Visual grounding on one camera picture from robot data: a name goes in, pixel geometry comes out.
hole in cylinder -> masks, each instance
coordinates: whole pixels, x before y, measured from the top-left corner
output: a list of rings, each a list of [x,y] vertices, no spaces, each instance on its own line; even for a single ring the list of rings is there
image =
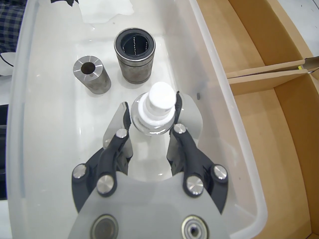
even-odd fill
[[[95,71],[95,65],[91,62],[86,62],[82,65],[81,71],[83,74],[90,75]]]
[[[192,235],[194,238],[196,238],[196,237],[198,236],[198,233],[199,233],[198,228],[197,228],[197,227],[192,227],[192,228],[190,229],[190,233],[191,233],[191,235]]]
[[[121,48],[127,55],[136,56],[145,53],[148,49],[149,42],[143,35],[130,33],[123,37]]]

small black object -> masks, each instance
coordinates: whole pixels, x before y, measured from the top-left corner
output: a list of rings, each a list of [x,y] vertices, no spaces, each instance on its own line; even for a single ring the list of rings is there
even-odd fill
[[[9,105],[0,106],[0,200],[7,200],[5,174],[5,143],[7,132],[7,116]]]
[[[180,115],[180,112],[181,112],[182,105],[183,105],[183,101],[181,100],[180,92],[177,91],[177,93],[176,93],[176,103],[175,103],[176,116],[175,116],[174,124],[177,124],[177,121],[178,121],[178,118],[179,118],[179,115]]]
[[[126,110],[123,116],[123,125],[124,128],[129,131],[129,128],[131,126],[131,118],[130,118],[130,111],[129,111],[129,104],[125,102]]]

metal bolt head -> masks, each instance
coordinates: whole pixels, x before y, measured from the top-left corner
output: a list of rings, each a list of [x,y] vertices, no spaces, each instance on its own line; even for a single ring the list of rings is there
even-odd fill
[[[216,165],[214,167],[214,174],[216,177],[220,180],[225,180],[227,177],[227,171],[226,169],[221,165]]]
[[[189,176],[186,179],[186,186],[193,195],[200,195],[204,191],[204,184],[197,176]]]
[[[120,139],[123,139],[127,136],[127,130],[124,128],[120,128],[117,132],[116,132],[116,136]]]
[[[114,186],[114,179],[110,175],[104,175],[102,176],[97,184],[96,184],[96,189],[99,194],[106,194],[112,190]]]
[[[174,125],[174,131],[178,134],[183,134],[186,132],[186,127],[181,123],[177,123]]]
[[[72,172],[72,176],[75,179],[80,179],[82,178],[86,173],[86,166],[85,164],[79,164],[78,166],[76,166]]]

gray floor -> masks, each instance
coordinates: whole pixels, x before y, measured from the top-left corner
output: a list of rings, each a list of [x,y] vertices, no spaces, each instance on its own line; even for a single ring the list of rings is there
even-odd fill
[[[319,0],[278,1],[296,25],[312,54],[319,56]]]

white plastic cap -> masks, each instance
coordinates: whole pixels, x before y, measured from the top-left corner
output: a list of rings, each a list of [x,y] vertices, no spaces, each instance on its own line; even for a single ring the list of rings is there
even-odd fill
[[[175,115],[176,93],[165,82],[155,83],[139,101],[139,115],[151,126],[163,126]]]

